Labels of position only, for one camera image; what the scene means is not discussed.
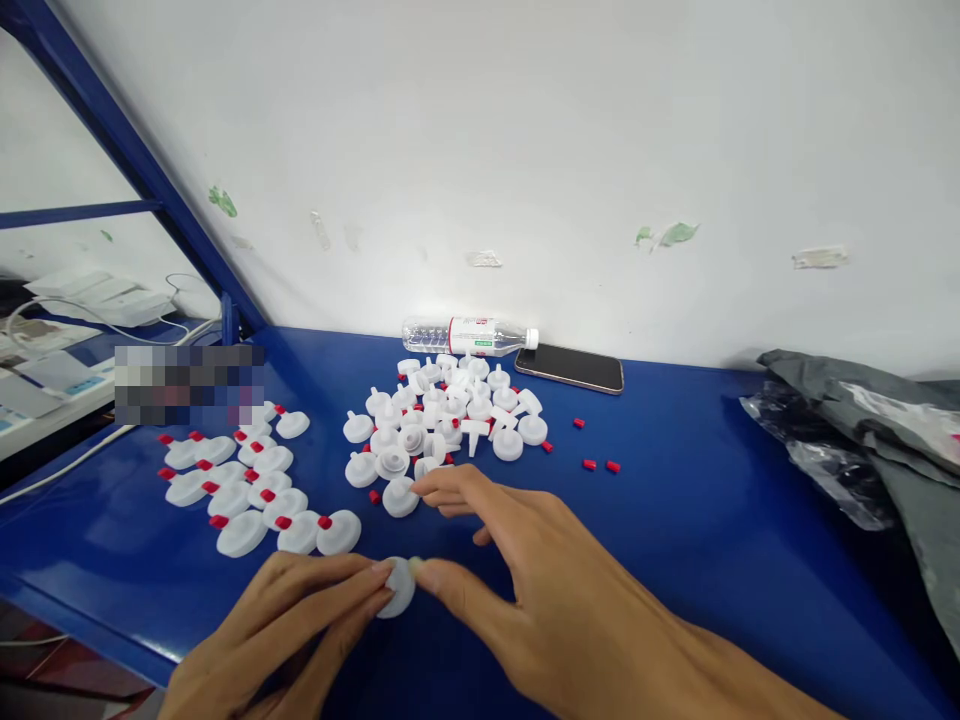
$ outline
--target water bottle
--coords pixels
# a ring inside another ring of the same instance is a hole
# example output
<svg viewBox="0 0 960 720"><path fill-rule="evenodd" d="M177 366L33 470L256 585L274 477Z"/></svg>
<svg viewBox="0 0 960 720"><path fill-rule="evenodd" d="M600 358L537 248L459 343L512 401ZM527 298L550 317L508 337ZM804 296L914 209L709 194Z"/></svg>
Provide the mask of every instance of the water bottle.
<svg viewBox="0 0 960 720"><path fill-rule="evenodd" d="M540 332L483 317L408 317L403 346L410 352L503 357L514 350L536 350Z"/></svg>

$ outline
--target plastic part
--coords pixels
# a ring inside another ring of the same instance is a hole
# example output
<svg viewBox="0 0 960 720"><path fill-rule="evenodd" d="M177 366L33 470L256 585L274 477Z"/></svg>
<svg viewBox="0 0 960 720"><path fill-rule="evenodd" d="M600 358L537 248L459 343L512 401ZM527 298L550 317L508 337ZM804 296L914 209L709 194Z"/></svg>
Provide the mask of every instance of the plastic part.
<svg viewBox="0 0 960 720"><path fill-rule="evenodd" d="M370 397L367 398L365 407L367 415L375 417L380 409L387 403L392 402L390 396L383 392L378 392L376 388L370 388Z"/></svg>
<svg viewBox="0 0 960 720"><path fill-rule="evenodd" d="M406 517L414 511L420 502L420 496L410 491L413 480L398 477L387 484L383 491L383 507L391 517Z"/></svg>
<svg viewBox="0 0 960 720"><path fill-rule="evenodd" d="M211 518L210 524L221 528L217 552L232 558L243 557L267 535L263 515L256 510L247 510L232 519L218 515Z"/></svg>
<svg viewBox="0 0 960 720"><path fill-rule="evenodd" d="M517 432L527 445L543 445L547 439L547 423L539 415L525 415L517 423Z"/></svg>
<svg viewBox="0 0 960 720"><path fill-rule="evenodd" d="M280 532L277 533L277 550L309 555L317 547L317 521L320 515L313 510L298 512L292 518L284 516L276 520Z"/></svg>
<svg viewBox="0 0 960 720"><path fill-rule="evenodd" d="M493 453L504 462L513 462L523 454L523 438L516 430L501 430L493 438Z"/></svg>
<svg viewBox="0 0 960 720"><path fill-rule="evenodd" d="M277 518L293 517L307 509L307 496L296 488L288 488L276 494L263 510L263 522L271 530L280 530Z"/></svg>
<svg viewBox="0 0 960 720"><path fill-rule="evenodd" d="M393 428L380 428L370 436L370 452L379 455L388 447L393 447L400 442L400 433Z"/></svg>
<svg viewBox="0 0 960 720"><path fill-rule="evenodd" d="M377 455L377 475L384 480L394 480L403 477L410 467L410 456L399 445L384 448Z"/></svg>
<svg viewBox="0 0 960 720"><path fill-rule="evenodd" d="M377 613L381 620L390 620L406 610L417 589L417 583L410 572L410 564L400 557L389 559L393 560L393 572L387 578L386 585L393 590L393 597L383 610Z"/></svg>
<svg viewBox="0 0 960 720"><path fill-rule="evenodd" d="M473 457L477 452L477 442L481 437L486 437L490 434L490 424L483 420L464 420L463 423L461 423L461 428L463 432L470 436L469 455Z"/></svg>
<svg viewBox="0 0 960 720"><path fill-rule="evenodd" d="M320 520L324 519L327 522L321 525ZM337 510L320 520L316 544L321 555L342 555L353 550L360 539L360 518L349 510Z"/></svg>
<svg viewBox="0 0 960 720"><path fill-rule="evenodd" d="M343 436L347 442L366 442L373 435L373 420L369 415L357 415L347 410L347 421L343 424Z"/></svg>
<svg viewBox="0 0 960 720"><path fill-rule="evenodd" d="M490 372L486 378L487 385L490 386L490 389L497 391L500 388L510 387L510 373L502 370L500 363L497 363L497 369Z"/></svg>
<svg viewBox="0 0 960 720"><path fill-rule="evenodd" d="M356 488L367 487L377 479L377 456L373 453L350 453L344 470L347 482Z"/></svg>

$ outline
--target blue table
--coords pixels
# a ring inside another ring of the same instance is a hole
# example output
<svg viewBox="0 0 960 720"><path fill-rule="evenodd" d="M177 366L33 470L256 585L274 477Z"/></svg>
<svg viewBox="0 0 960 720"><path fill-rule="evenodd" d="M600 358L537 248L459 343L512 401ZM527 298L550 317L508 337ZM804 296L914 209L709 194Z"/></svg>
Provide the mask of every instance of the blue table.
<svg viewBox="0 0 960 720"><path fill-rule="evenodd" d="M254 342L267 351L267 396L311 417L287 445L312 509L356 512L364 526L357 552L451 558L510 596L499 554L470 541L476 519L447 521L421 503L394 520L344 480L354 449L341 432L346 412L362 410L371 385L396 385L396 362L407 355L399 341L270 328ZM824 524L808 479L740 409L737 398L756 391L761 376L639 362L624 363L624 372L621 397L516 376L543 400L555 450L527 448L511 464L481 441L476 464L502 483L559 495L669 608L848 717L958 717ZM586 427L574 428L574 417ZM189 428L174 430L183 438ZM163 686L230 610L274 537L239 560L217 554L203 503L163 501L156 435L137 429L58 482L0 506L0 594ZM584 470L583 458L599 469ZM602 469L607 459L622 464L619 475ZM334 686L328 716L382 720L388 702L399 702L403 717L544 715L423 593L400 618L371 626Z"/></svg>

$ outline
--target finger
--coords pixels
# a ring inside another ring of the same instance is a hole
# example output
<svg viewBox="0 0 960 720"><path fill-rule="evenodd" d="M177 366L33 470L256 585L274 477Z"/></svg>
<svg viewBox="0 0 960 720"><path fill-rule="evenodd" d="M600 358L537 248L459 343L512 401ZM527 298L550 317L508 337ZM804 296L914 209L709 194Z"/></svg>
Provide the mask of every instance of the finger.
<svg viewBox="0 0 960 720"><path fill-rule="evenodd" d="M338 618L327 630L300 677L290 686L277 708L278 718L313 718L320 715L323 702L347 655L367 625L393 597L393 590L381 588L362 605Z"/></svg>
<svg viewBox="0 0 960 720"><path fill-rule="evenodd" d="M494 654L516 641L522 612L465 567L447 560L411 558L410 570L417 585L442 602Z"/></svg>
<svg viewBox="0 0 960 720"><path fill-rule="evenodd" d="M310 638L383 587L393 563L384 560L339 585L305 597L237 648L223 670L240 692L263 681Z"/></svg>

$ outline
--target smartphone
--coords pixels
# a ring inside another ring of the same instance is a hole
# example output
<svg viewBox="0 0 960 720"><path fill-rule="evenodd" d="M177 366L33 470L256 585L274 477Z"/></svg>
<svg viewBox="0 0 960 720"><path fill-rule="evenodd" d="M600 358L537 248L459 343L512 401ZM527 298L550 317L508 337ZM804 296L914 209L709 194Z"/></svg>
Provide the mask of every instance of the smartphone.
<svg viewBox="0 0 960 720"><path fill-rule="evenodd" d="M521 350L514 363L525 375L565 382L610 395L623 392L623 365L605 355L540 345L536 350Z"/></svg>

